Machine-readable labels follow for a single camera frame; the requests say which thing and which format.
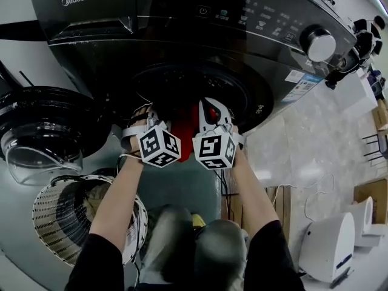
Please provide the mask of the black washing machine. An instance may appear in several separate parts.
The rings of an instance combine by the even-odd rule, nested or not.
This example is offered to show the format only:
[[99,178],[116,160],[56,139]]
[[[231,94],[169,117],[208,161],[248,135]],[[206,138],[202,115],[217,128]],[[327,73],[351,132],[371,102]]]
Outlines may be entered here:
[[247,133],[322,81],[356,37],[322,0],[32,0],[50,50],[82,92],[170,113],[224,104]]

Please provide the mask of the brown cardboard box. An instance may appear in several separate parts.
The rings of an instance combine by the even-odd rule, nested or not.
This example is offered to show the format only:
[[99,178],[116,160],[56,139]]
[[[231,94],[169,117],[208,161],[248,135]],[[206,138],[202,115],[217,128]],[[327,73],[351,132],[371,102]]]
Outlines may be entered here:
[[370,181],[354,188],[353,200],[362,202],[372,198],[372,223],[388,224],[388,178]]
[[388,130],[388,109],[383,100],[377,100],[377,107],[372,110],[375,127],[379,132]]

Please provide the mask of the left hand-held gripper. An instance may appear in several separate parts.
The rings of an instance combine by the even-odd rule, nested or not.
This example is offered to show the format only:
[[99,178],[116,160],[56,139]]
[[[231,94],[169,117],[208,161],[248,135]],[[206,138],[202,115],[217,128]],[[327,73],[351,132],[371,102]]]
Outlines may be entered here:
[[170,126],[170,122],[157,119],[148,131],[137,136],[143,163],[161,169],[180,159],[181,140],[170,132]]

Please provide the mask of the person's grey jeans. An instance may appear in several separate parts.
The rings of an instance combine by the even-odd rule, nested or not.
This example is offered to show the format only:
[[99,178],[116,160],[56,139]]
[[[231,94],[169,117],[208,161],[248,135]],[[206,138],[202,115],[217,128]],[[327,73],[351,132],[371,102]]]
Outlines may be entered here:
[[214,220],[195,229],[192,214],[165,205],[149,211],[136,291],[237,291],[243,286],[247,246],[241,228]]

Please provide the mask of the large white black machine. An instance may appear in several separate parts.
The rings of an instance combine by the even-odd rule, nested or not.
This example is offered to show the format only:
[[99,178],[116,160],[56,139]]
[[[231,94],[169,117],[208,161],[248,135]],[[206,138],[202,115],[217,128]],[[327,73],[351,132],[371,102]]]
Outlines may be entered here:
[[23,87],[49,86],[91,97],[49,49],[32,0],[0,0],[0,62]]

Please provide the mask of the black white robot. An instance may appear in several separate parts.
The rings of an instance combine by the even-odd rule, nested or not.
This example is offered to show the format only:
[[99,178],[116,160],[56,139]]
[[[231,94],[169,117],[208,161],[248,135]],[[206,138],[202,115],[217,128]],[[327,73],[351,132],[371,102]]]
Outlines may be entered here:
[[380,31],[383,31],[386,23],[381,16],[375,16],[373,20],[359,19],[353,23],[353,32],[357,38],[355,48],[360,60],[366,61],[370,56],[378,56],[383,47]]

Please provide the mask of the white toilet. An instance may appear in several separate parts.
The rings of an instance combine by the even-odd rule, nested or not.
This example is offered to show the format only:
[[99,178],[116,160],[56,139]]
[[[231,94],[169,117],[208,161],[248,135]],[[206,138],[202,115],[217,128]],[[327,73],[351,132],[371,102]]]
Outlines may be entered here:
[[355,247],[378,247],[382,235],[372,233],[373,199],[369,196],[362,202],[347,206],[346,212],[353,216]]
[[350,269],[354,245],[351,213],[312,222],[302,240],[298,265],[315,280],[332,284]]

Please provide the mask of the round washer door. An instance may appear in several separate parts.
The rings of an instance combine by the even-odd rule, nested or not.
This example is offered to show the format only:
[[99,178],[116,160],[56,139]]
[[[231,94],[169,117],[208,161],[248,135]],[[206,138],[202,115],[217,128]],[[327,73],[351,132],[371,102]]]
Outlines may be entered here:
[[24,186],[79,175],[83,159],[106,142],[112,123],[88,96],[55,87],[26,87],[0,97],[0,159]]

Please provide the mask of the black metal chair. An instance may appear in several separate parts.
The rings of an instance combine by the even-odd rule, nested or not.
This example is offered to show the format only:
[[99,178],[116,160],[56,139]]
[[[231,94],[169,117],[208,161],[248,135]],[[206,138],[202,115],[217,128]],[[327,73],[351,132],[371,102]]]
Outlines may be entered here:
[[362,141],[367,146],[364,157],[372,167],[388,162],[388,130],[363,137]]

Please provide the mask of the white slotted laundry basket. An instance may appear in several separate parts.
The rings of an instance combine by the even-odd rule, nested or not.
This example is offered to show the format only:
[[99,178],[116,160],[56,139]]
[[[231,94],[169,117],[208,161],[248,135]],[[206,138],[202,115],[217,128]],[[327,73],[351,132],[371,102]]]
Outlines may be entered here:
[[86,193],[113,180],[104,175],[60,176],[34,200],[32,221],[38,238],[67,265],[75,266],[92,224],[82,206]]

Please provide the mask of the person's black printed t-shirt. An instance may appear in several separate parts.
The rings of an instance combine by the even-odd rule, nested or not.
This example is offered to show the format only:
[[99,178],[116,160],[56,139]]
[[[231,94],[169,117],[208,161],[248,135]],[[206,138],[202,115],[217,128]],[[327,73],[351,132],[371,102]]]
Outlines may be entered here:
[[[89,234],[64,291],[124,291],[119,249]],[[251,240],[243,291],[305,291],[279,221],[266,224]]]

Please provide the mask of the yellow shoe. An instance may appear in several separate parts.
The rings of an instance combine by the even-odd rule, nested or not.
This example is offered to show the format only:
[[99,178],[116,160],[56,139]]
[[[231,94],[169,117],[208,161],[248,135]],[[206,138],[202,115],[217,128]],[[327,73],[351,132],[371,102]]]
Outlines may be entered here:
[[206,226],[206,223],[199,214],[194,213],[192,214],[192,226],[196,230]]

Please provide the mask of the person's left hand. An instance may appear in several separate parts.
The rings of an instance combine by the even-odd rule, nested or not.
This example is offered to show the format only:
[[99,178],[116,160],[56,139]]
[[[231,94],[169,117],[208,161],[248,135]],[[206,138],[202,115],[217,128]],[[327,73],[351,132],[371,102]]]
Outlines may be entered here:
[[136,109],[127,127],[122,131],[121,147],[126,151],[126,154],[136,159],[141,159],[137,136],[148,131],[157,120],[152,105],[152,103],[144,104]]

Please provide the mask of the red garment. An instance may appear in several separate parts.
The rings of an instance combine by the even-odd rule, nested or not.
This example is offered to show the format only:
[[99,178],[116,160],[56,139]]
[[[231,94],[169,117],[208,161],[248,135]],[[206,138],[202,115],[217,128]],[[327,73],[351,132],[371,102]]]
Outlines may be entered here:
[[205,134],[199,129],[199,103],[178,110],[177,117],[172,120],[171,133],[181,140],[179,162],[184,162],[194,152],[192,139]]

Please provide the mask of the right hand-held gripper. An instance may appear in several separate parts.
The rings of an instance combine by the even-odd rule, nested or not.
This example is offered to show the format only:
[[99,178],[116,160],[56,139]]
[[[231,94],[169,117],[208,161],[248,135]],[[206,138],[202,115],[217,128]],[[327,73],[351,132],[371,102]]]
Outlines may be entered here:
[[221,102],[208,97],[199,101],[199,129],[205,134],[192,142],[195,159],[207,170],[233,167],[237,142],[231,122],[230,112]]

